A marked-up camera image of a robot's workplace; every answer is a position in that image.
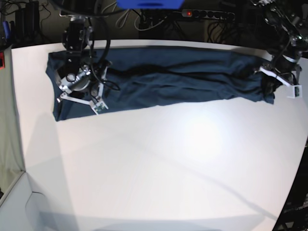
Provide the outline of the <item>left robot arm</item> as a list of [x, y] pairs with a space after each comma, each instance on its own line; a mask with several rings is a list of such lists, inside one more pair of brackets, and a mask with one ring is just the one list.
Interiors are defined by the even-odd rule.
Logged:
[[303, 0], [253, 0], [261, 8], [263, 18], [269, 26], [282, 33], [278, 50], [272, 60], [259, 68], [286, 86], [298, 84], [300, 58], [308, 51], [308, 21], [304, 17]]

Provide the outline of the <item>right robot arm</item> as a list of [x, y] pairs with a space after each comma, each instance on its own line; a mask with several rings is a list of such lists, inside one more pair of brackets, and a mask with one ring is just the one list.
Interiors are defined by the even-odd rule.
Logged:
[[61, 17], [70, 19], [69, 26], [62, 35], [65, 48], [65, 62], [55, 72], [55, 83], [61, 90], [58, 102], [68, 100], [86, 104], [83, 100], [89, 94], [91, 100], [102, 100], [103, 89], [119, 91], [118, 84], [107, 80], [106, 74], [111, 65], [106, 57], [111, 40], [106, 36], [106, 46], [97, 62], [94, 61], [95, 34], [92, 19], [96, 19], [108, 31], [100, 0], [52, 0], [51, 4], [60, 10]]

